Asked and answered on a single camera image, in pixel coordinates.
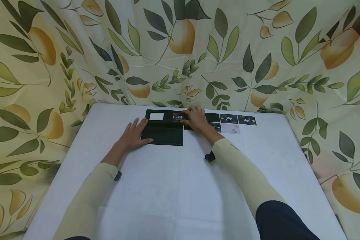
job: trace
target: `white card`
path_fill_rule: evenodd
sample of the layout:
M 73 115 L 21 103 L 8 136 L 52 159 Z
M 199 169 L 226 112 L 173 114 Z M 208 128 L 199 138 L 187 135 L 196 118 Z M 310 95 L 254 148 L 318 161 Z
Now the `white card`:
M 240 134 L 240 126 L 238 124 L 221 123 L 221 131 L 223 133 Z
M 149 115 L 150 120 L 163 121 L 164 113 L 151 113 Z

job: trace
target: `white label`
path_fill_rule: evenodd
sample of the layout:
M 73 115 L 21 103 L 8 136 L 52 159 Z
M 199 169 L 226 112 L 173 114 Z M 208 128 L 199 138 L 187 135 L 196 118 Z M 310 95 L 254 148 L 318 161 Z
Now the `white label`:
M 164 113 L 151 113 L 149 119 L 155 121 L 163 121 Z

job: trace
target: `person's right hand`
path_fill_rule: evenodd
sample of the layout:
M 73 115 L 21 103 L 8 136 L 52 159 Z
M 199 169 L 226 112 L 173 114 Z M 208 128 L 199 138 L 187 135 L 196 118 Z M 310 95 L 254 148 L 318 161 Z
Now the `person's right hand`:
M 211 128 L 210 124 L 205 119 L 204 109 L 201 109 L 200 106 L 191 106 L 187 110 L 183 110 L 182 113 L 185 113 L 189 116 L 190 121 L 182 120 L 180 121 L 183 124 L 187 124 L 194 131 L 201 132 L 204 129 Z

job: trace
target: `black card holder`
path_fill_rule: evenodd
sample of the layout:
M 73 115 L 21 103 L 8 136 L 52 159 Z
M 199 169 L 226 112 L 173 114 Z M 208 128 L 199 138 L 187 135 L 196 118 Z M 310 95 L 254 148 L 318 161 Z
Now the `black card holder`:
M 141 139 L 152 138 L 154 141 L 150 144 L 183 146 L 183 124 L 174 117 L 180 111 L 148 109 L 145 117 L 149 119 L 151 113 L 163 113 L 163 120 L 149 120 Z

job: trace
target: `vip card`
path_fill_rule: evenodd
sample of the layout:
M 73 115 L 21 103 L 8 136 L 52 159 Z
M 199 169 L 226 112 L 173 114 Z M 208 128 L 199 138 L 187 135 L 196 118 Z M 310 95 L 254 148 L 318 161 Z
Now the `vip card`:
M 221 125 L 219 122 L 209 122 L 209 124 L 217 131 L 221 132 Z
M 188 115 L 184 113 L 173 113 L 173 122 L 180 122 L 183 119 L 188 120 Z
M 233 114 L 220 114 L 220 121 L 224 123 L 239 123 L 237 121 L 237 115 Z
M 239 117 L 239 123 L 240 123 L 240 124 L 257 125 L 255 118 L 252 117 L 252 116 L 241 116 L 241 115 L 238 115 L 238 117 Z

